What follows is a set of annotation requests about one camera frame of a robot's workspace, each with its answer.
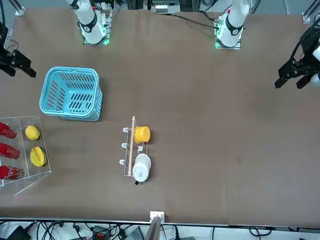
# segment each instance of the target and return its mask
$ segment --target lemon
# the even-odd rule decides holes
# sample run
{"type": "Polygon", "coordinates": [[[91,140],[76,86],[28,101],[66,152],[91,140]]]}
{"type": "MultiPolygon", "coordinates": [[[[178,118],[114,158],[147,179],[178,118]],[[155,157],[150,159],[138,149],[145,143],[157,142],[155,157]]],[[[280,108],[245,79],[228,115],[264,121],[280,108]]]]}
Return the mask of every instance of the lemon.
{"type": "Polygon", "coordinates": [[[40,132],[35,126],[29,125],[25,129],[25,135],[30,140],[37,140],[40,137],[40,132]]]}
{"type": "Polygon", "coordinates": [[[30,160],[33,165],[36,167],[41,167],[46,163],[46,155],[44,151],[38,146],[31,149],[30,160]]]}

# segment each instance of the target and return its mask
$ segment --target basket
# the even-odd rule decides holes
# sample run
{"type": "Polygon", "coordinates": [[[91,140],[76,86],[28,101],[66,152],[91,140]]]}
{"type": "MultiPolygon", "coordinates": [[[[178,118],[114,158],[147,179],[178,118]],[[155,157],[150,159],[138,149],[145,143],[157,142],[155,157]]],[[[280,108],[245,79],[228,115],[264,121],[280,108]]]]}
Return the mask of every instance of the basket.
{"type": "Polygon", "coordinates": [[[56,66],[45,76],[39,106],[46,115],[96,122],[100,117],[102,96],[95,70],[56,66]]]}

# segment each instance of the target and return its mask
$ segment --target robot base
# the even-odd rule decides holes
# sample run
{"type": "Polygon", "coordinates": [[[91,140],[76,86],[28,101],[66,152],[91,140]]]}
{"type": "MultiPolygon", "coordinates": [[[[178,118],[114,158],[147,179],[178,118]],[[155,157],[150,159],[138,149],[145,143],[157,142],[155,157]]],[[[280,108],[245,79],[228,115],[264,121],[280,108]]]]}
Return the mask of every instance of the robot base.
{"type": "Polygon", "coordinates": [[[225,46],[218,40],[218,35],[221,34],[221,28],[222,28],[222,26],[224,24],[225,18],[226,18],[226,16],[223,14],[223,15],[219,16],[216,20],[214,20],[214,26],[219,28],[219,30],[216,30],[216,29],[214,30],[214,47],[216,49],[238,49],[239,50],[239,49],[241,49],[241,34],[242,34],[242,31],[240,33],[238,43],[233,47],[225,46]]]}
{"type": "Polygon", "coordinates": [[[112,26],[112,16],[113,16],[113,10],[111,9],[109,11],[109,14],[106,16],[105,13],[101,13],[101,31],[105,34],[105,36],[95,44],[89,43],[84,34],[82,33],[83,37],[83,45],[100,45],[100,46],[107,46],[110,42],[110,33],[111,33],[111,26],[112,26]]]}

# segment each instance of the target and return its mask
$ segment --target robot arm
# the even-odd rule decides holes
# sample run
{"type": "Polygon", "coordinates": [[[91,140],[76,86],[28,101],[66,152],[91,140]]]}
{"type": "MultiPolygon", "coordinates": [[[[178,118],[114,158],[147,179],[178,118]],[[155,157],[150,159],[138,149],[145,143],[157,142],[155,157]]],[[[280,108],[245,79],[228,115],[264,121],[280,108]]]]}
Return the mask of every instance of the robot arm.
{"type": "Polygon", "coordinates": [[[90,44],[99,43],[106,35],[106,15],[93,10],[90,0],[66,0],[79,20],[85,40],[90,44]]]}
{"type": "Polygon", "coordinates": [[[295,46],[290,59],[278,70],[279,79],[274,83],[276,89],[281,88],[289,79],[299,76],[303,77],[296,82],[298,89],[302,89],[310,82],[317,87],[320,86],[319,22],[320,18],[305,31],[295,46]],[[300,46],[302,46],[304,56],[297,61],[295,55],[300,46]]]}
{"type": "Polygon", "coordinates": [[[221,33],[217,37],[224,46],[232,48],[238,43],[249,10],[248,0],[232,0],[230,12],[223,14],[221,33]]]}
{"type": "Polygon", "coordinates": [[[31,68],[31,61],[17,49],[9,51],[5,48],[8,28],[0,22],[0,70],[11,77],[16,75],[16,70],[21,69],[32,78],[36,72],[31,68]]]}

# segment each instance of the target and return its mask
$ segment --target brown table surface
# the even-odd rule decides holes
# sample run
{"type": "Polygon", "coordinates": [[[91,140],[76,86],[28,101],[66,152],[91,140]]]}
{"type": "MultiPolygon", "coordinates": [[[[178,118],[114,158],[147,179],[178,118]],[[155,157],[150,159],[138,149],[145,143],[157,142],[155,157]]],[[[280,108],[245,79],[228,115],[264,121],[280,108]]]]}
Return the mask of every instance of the brown table surface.
{"type": "Polygon", "coordinates": [[[274,87],[307,26],[252,14],[245,27],[242,50],[222,50],[210,28],[120,11],[109,46],[83,46],[70,9],[16,17],[13,38],[37,75],[0,73],[0,113],[41,117],[52,174],[0,198],[1,216],[148,221],[164,211],[173,223],[320,227],[320,91],[294,80],[274,87]],[[98,72],[98,122],[41,113],[54,66],[98,72]],[[119,165],[133,115],[152,130],[150,178],[139,186],[119,165]]]}

